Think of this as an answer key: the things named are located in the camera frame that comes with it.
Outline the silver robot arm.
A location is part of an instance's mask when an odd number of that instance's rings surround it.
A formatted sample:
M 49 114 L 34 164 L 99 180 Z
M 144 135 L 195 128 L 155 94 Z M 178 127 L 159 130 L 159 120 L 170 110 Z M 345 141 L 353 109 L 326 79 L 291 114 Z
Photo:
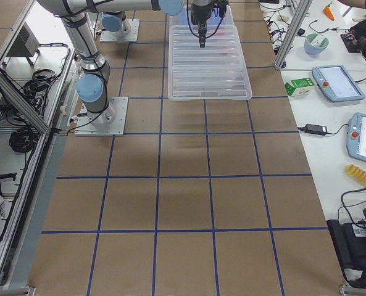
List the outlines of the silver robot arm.
M 101 17 L 103 28 L 115 36 L 125 36 L 131 31 L 130 21 L 124 11 L 103 12 Z
M 131 10 L 162 11 L 177 15 L 187 9 L 189 1 L 39 1 L 48 12 L 59 17 L 79 53 L 84 75 L 76 84 L 77 93 L 86 107 L 89 125 L 108 128 L 117 111 L 107 94 L 110 64 L 99 52 L 91 31 L 87 12 L 102 13 L 110 20 L 103 22 L 107 31 L 120 32 L 126 21 L 123 16 Z

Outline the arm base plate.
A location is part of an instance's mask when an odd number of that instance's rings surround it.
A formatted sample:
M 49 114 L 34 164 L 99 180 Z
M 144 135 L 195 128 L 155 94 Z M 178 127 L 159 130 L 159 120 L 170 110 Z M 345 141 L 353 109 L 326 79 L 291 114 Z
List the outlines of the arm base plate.
M 101 23 L 101 43 L 135 43 L 138 40 L 139 19 L 120 20 L 113 16 L 103 16 Z
M 85 116 L 79 117 L 76 136 L 123 136 L 127 118 L 128 97 L 110 97 L 109 106 L 102 114 L 88 113 L 84 103 L 81 111 Z

